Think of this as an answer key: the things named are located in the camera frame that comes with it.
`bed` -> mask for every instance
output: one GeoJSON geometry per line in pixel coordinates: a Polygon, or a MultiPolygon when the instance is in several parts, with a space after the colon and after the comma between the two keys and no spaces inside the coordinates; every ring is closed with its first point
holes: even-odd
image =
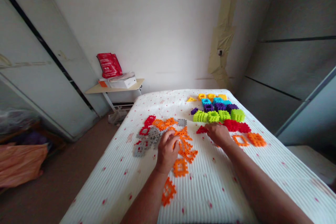
{"type": "Polygon", "coordinates": [[[196,99],[200,93],[227,95],[242,109],[252,132],[267,142],[265,147],[242,147],[245,153],[314,223],[336,223],[335,193],[225,89],[169,90],[139,96],[61,223],[121,221],[156,164],[157,150],[153,147],[142,157],[133,155],[137,135],[150,115],[162,120],[187,119],[188,134],[198,150],[193,163],[188,164],[187,176],[169,173],[177,193],[169,205],[161,207],[158,222],[258,223],[227,156],[205,133],[196,134],[205,123],[193,122],[190,112],[195,107],[202,109],[202,103],[187,100],[196,99]]]}

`floor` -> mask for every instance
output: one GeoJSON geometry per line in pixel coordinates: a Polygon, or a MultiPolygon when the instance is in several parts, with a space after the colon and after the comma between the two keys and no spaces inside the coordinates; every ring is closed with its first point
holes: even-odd
{"type": "Polygon", "coordinates": [[[1,194],[0,223],[59,223],[117,130],[103,117],[78,142],[46,160],[40,178],[1,194]]]}

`cardboard box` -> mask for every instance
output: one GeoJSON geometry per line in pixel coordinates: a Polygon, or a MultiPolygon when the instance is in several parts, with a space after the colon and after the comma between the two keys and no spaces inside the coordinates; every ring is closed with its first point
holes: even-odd
{"type": "Polygon", "coordinates": [[[121,89],[128,89],[131,86],[133,86],[135,83],[137,82],[135,77],[131,77],[128,79],[124,79],[124,80],[119,80],[117,82],[110,82],[110,87],[111,88],[121,88],[121,89]]]}

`right hand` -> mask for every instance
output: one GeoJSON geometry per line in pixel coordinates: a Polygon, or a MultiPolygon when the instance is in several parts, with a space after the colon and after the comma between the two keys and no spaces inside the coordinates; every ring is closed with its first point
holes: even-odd
{"type": "Polygon", "coordinates": [[[226,126],[220,125],[217,122],[206,124],[205,128],[208,130],[207,134],[211,140],[221,148],[233,143],[229,130],[226,126]]]}

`left hand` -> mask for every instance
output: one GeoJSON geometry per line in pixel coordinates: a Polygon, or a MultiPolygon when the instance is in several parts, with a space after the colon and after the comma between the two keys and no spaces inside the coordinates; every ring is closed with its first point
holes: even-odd
{"type": "Polygon", "coordinates": [[[176,161],[180,150],[180,145],[178,143],[180,137],[174,136],[174,134],[175,131],[165,132],[159,143],[159,150],[157,152],[158,157],[154,168],[159,173],[168,175],[176,161]]]}

